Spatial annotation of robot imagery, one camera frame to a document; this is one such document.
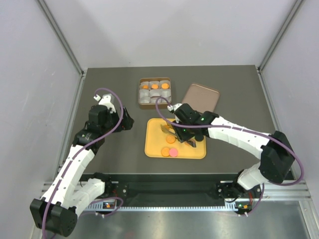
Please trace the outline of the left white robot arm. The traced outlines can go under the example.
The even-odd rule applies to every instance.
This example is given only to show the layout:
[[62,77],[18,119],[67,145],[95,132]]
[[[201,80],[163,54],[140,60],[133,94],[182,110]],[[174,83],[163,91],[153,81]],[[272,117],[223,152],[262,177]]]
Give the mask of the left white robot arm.
[[42,238],[46,238],[46,232],[68,237],[79,216],[96,198],[112,194],[113,185],[102,177],[90,178],[80,190],[76,186],[105,138],[133,127],[134,120],[127,109],[118,101],[120,111],[117,112],[114,99],[119,97],[111,90],[103,96],[94,95],[97,104],[89,110],[84,128],[75,135],[62,168],[42,197],[31,202],[30,211]]

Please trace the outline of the tan round cookie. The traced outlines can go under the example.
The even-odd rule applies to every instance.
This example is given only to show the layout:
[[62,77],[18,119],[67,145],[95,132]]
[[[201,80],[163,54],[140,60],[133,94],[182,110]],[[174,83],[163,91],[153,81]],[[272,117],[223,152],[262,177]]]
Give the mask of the tan round cookie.
[[176,138],[172,135],[167,135],[166,136],[166,142],[169,144],[173,144],[175,142]]
[[169,89],[169,84],[168,83],[164,83],[161,85],[162,89]]

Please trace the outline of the orange cookie bottom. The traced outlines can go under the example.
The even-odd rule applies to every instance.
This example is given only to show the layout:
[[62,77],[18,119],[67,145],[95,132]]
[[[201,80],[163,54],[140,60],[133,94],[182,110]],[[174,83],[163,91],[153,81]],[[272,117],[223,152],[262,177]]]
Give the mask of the orange cookie bottom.
[[170,148],[164,147],[161,149],[161,155],[163,157],[169,157],[170,156]]

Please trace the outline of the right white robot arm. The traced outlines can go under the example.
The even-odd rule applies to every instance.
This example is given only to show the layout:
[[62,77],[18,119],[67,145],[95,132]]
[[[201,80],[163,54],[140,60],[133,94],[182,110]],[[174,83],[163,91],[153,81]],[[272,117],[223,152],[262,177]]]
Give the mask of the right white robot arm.
[[211,138],[236,146],[259,159],[259,162],[238,173],[233,192],[238,197],[246,196],[253,187],[271,182],[282,184],[294,162],[292,147],[283,132],[273,134],[249,130],[234,124],[213,112],[199,113],[189,104],[167,107],[175,115],[173,130],[180,142],[194,138],[202,141]]

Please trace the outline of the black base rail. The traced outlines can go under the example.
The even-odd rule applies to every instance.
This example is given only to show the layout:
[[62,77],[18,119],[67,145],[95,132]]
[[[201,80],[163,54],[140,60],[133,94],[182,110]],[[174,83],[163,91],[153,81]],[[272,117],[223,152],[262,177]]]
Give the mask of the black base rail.
[[142,211],[163,210],[218,210],[250,212],[253,201],[260,200],[262,186],[240,189],[235,175],[211,174],[85,174],[84,183],[91,178],[105,182],[100,198],[116,197],[121,209]]

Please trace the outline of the brown cookie tin box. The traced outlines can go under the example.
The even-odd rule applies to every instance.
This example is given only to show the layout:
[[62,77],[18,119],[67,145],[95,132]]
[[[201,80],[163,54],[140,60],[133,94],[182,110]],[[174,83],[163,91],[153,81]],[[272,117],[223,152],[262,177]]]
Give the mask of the brown cookie tin box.
[[[169,84],[169,89],[162,89],[161,85],[164,83]],[[152,89],[152,84],[157,84],[158,89]],[[143,85],[149,87],[148,90],[142,89]],[[155,78],[141,78],[139,80],[139,90],[138,90],[138,104],[143,110],[151,110],[156,107],[156,100],[158,99],[158,107],[165,108],[167,106],[166,100],[171,103],[172,89],[171,80],[169,77],[155,77]]]

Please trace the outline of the pink cookie bottom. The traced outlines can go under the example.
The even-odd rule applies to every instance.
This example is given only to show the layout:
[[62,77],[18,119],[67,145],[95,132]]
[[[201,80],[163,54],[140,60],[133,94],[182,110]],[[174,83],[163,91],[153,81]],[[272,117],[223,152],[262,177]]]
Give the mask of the pink cookie bottom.
[[178,150],[176,148],[171,148],[169,150],[169,156],[170,157],[177,157],[178,156]]

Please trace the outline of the brown tin lid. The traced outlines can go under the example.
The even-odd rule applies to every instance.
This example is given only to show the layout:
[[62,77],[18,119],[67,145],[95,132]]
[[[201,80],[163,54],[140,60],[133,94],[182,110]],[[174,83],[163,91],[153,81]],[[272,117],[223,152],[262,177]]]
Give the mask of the brown tin lid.
[[199,113],[214,112],[219,98],[220,93],[217,90],[200,84],[191,84],[181,102],[189,104]]

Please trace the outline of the yellow tray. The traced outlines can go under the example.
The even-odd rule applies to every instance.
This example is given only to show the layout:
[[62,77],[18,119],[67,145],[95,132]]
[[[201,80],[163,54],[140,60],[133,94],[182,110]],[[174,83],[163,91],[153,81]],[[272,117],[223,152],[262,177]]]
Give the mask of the yellow tray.
[[[173,144],[166,142],[168,134],[163,133],[160,125],[168,124],[163,119],[152,118],[147,123],[145,154],[154,158],[178,158],[178,159],[203,159],[206,156],[206,141],[196,141],[196,147],[191,147],[186,143],[180,143],[175,140]],[[163,157],[161,149],[164,147],[176,148],[178,150],[177,157]]]

